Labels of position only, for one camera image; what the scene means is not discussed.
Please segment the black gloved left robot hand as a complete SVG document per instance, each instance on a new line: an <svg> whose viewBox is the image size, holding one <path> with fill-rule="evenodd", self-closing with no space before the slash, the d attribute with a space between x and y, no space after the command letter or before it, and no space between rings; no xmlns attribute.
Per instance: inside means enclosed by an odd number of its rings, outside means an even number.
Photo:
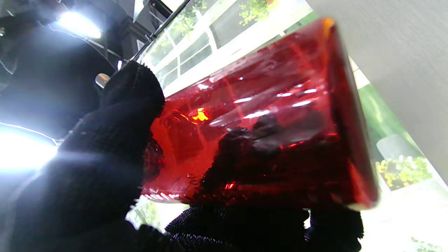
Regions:
<svg viewBox="0 0 448 252"><path fill-rule="evenodd" d="M351 210L190 207L165 233L126 220L144 180L144 149L165 98L131 61L100 106L75 126L40 174L13 197L2 252L358 252Z"/></svg>

